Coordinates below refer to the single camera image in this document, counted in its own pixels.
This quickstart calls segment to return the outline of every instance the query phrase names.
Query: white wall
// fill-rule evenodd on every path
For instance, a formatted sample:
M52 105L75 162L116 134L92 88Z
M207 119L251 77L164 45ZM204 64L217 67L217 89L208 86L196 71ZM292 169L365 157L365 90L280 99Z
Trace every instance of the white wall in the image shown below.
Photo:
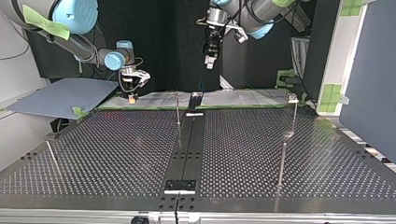
M18 55L26 47L27 43L0 16L0 59ZM0 60L0 109L45 86L30 49L18 58ZM0 110L0 170L40 145L51 132L51 120Z
M332 44L323 76L318 105L320 105L325 84L342 85L341 93L345 94L366 10L367 6L364 6L361 8L359 16L338 17L332 36ZM338 104L334 113L318 113L322 116L339 116L341 108L342 104Z

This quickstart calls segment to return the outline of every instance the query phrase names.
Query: green tape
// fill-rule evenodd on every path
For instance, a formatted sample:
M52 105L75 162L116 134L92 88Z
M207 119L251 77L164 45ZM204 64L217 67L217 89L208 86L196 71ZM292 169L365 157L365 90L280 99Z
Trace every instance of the green tape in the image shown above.
M279 7L288 7L294 0L273 0L273 3Z
M295 77L294 69L290 70L279 70L277 71L277 76L276 76L276 86L277 87L288 87L292 88L293 84L286 84L285 82L281 81L281 77Z
M31 7L28 7L26 5L22 5L22 7L23 17L25 18L26 23L40 27L48 33L59 36L65 40L69 39L70 31L66 25L46 19Z
M187 110L187 106L179 107L179 110ZM176 110L174 106L148 106L148 107L129 107L129 106L103 106L98 107L97 110Z
M285 108L290 107L291 104L279 105L200 105L197 109L271 109L271 108Z
M88 115L88 112L85 112L79 106L73 106L73 113L77 115L79 118L84 118Z
M361 14L362 0L344 0L341 8L342 17L359 16Z
M319 112L334 113L341 100L341 85L325 84L320 98Z

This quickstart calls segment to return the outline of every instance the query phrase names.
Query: wire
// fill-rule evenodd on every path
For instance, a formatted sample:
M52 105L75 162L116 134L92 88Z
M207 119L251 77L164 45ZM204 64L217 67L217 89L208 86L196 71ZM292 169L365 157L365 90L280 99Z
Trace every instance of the wire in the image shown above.
M295 8L294 8L294 12L293 12L293 14L292 14L292 16L291 16L291 28L290 28L290 50L291 50L291 58L292 58L292 63L294 64L294 67L296 67L297 68L297 62L296 62L296 60L295 60L295 58L294 58L294 53L293 53L293 46L292 46L292 43L291 43L291 39L293 38L293 22L294 22L294 15L295 15L295 13L296 13L296 11L295 11ZM314 98L312 98L312 96L311 96L311 94L309 94L309 91L308 91L308 89L306 88L306 86L305 86L305 84L304 84L304 81L303 81L303 77L301 76L301 74L300 74L300 72L298 71L298 69L296 69L296 74L297 74L297 77L301 80L301 84L303 85L303 88L304 88L304 91L306 92L306 94L308 95L308 97L312 100L312 103L314 104L314 106L315 106L315 109L318 109L318 105L317 105L317 103L314 101Z
M144 62L144 60L143 60L143 58L142 58L142 57L135 57L134 59L135 59L135 60L136 60L136 59L140 60L140 62L139 62L139 63L137 63L137 64L134 64L134 66L135 66L135 67L137 67L137 66L141 65L141 64Z
M242 0L239 0L239 10L242 11ZM241 26L241 16L242 16L242 13L239 12L239 18L238 18L239 26Z
M109 81L111 78L113 78L114 75L116 75L116 74L117 74L117 72L113 72L113 74L110 75L110 77L107 79L107 81Z
M253 5L257 0L252 0L251 4L250 4L250 8L247 8L247 12L250 14L251 17L253 17L253 19L259 23L262 24L275 24L278 23L280 21L283 21L286 19L286 17L295 9L297 8L297 6L299 6L302 2L302 0L297 0L296 4L294 4L294 6L285 14L283 15L280 19L276 20L276 21L263 21L261 20L257 15L256 12L254 11Z
M57 127L56 127L56 133L58 133L58 132L61 131L61 125L62 125L62 119L59 119L58 125L57 125Z
M10 59L15 59L15 58L21 57L23 54L25 54L25 53L29 50L29 48L30 48L29 41L27 40L27 38L26 38L25 36L23 36L23 35L20 33L20 31L17 29L17 27L15 27L15 25L12 23L12 21L10 21L9 18L7 18L7 16L3 13L3 11L0 10L0 14L1 14L1 16L3 17L3 19L9 24L9 26L10 26L12 29L14 29L14 31L18 34L18 36L20 36L21 39L22 39L24 42L27 43L27 47L26 47L26 49L25 49L22 53L19 53L19 54L14 55L14 56L6 57L6 58L0 58L0 61L3 61L3 60L10 60Z
M12 29L14 29L15 32L17 32L17 34L18 34L26 43L29 43L29 41L27 40L26 36L23 36L23 35L20 33L20 31L17 29L17 27L15 27L15 25L12 23L12 21L4 14L4 12L0 10L0 14L1 14L1 16L3 17L3 19L4 19L5 21L8 22L9 26L10 26Z
M30 45L27 45L26 49L22 53L11 56L11 57L0 58L0 61L18 58L18 57L22 56L23 54L25 54L29 50L29 48L30 48Z
M228 20L227 22L221 27L221 29L219 30L219 33L221 34L221 32L223 32L225 30L225 28L227 28L227 25L230 23L230 21L235 20L235 18L242 12L242 9L244 9L244 7L247 6L248 2L250 0L246 0L244 5L239 8Z
M96 67L99 67L100 64L99 64L99 53L98 53L98 49L96 48L96 46L95 46L93 43L91 43L91 42L87 39L87 37L85 37L85 36L83 36L83 35L80 35L79 37L81 37L81 38L91 47L91 50L92 50L92 52L93 52L93 54L91 55L90 58L84 59L84 60L79 59L79 60L80 60L82 63L90 63L92 60L95 60L95 62L96 62Z

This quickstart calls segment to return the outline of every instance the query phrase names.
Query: gray sheet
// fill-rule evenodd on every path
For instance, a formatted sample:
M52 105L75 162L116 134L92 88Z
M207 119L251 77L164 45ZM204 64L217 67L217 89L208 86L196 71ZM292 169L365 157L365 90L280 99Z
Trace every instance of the gray sheet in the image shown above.
M288 90L237 90L207 92L201 103L215 105L283 105L286 104Z
M24 114L78 119L73 107L89 112L118 87L117 82L88 78L64 78L20 99L7 110Z

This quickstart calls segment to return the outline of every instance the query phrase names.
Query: black bracket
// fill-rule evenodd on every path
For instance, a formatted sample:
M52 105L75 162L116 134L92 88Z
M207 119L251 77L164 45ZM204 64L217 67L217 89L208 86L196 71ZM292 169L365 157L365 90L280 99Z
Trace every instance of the black bracket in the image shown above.
M168 180L165 185L165 194L195 194L195 180Z

